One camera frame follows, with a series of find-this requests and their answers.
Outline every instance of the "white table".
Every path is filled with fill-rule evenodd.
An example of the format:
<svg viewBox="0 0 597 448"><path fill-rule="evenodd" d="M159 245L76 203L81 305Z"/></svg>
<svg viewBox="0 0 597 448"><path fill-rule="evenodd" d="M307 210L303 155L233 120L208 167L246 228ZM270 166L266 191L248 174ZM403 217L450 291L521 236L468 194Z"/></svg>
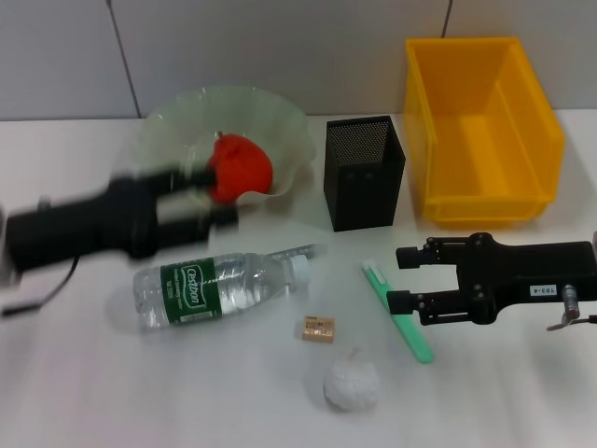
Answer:
<svg viewBox="0 0 597 448"><path fill-rule="evenodd" d="M558 200L536 222L494 232L505 244L589 240L597 229L597 111L559 113L568 148ZM516 306L495 324L423 330L436 361L419 365L360 272L373 257L397 288L456 287L454 270L398 270L395 249L447 235L413 216L403 182L394 227L333 233L323 193L325 127L312 172L287 197L244 211L240 230L208 246L130 264L84 259L63 294L38 316L0 325L0 446L485 448L592 447L597 419L597 328L546 333L562 307ZM400 117L396 124L403 136ZM0 123L5 210L102 187L138 120ZM132 275L142 266L229 252L329 244L312 264L310 298L272 301L220 321L144 334ZM2 303L37 297L67 264L27 275ZM597 305L583 303L584 314ZM333 344L299 339L303 316L336 318ZM373 360L382 397L371 413L337 413L324 372L353 346Z"/></svg>

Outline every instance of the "green toothbrush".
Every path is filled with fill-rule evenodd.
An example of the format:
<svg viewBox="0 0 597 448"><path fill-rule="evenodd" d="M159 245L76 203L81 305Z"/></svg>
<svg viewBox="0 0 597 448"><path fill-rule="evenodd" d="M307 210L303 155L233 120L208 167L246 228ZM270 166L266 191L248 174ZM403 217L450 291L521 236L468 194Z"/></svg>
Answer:
<svg viewBox="0 0 597 448"><path fill-rule="evenodd" d="M373 289L375 289L380 301L382 301L385 311L389 313L390 307L388 306L388 300L385 296L393 289L388 284L385 275L383 275L382 271L380 271L380 268L377 267L377 263L372 259L363 261L362 267L365 276L371 283ZM392 320L394 320L394 323L402 334L404 341L407 343L410 351L413 355L415 355L419 362L428 364L433 361L434 356L431 348L427 344L427 341L424 339L421 332L414 326L412 320L410 320L410 316L392 315Z"/></svg>

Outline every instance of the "white ball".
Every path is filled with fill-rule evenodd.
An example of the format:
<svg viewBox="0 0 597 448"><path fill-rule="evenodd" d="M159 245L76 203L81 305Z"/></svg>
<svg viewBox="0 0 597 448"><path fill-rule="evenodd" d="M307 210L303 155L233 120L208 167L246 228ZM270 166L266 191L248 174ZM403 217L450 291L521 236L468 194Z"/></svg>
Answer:
<svg viewBox="0 0 597 448"><path fill-rule="evenodd" d="M334 361L324 379L326 397L344 411L362 411L377 403L380 377L370 362L349 357Z"/></svg>

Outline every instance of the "yellow storage box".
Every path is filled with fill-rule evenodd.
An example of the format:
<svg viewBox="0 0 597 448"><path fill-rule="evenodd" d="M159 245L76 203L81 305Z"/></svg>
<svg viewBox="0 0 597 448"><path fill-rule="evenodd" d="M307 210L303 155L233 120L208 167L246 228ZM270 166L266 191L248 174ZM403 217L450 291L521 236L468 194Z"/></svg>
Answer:
<svg viewBox="0 0 597 448"><path fill-rule="evenodd" d="M564 136L515 37L409 39L404 125L423 216L457 228L537 217Z"/></svg>

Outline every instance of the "label sticker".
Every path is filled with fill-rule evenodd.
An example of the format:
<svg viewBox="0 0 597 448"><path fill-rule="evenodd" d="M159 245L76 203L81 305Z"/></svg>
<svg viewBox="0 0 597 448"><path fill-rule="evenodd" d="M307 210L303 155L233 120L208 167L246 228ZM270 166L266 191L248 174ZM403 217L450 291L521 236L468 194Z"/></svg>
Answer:
<svg viewBox="0 0 597 448"><path fill-rule="evenodd" d="M536 296L557 296L558 289L555 285L536 285L531 286L531 297Z"/></svg>
<svg viewBox="0 0 597 448"><path fill-rule="evenodd" d="M222 315L214 259L162 266L161 293L171 324Z"/></svg>

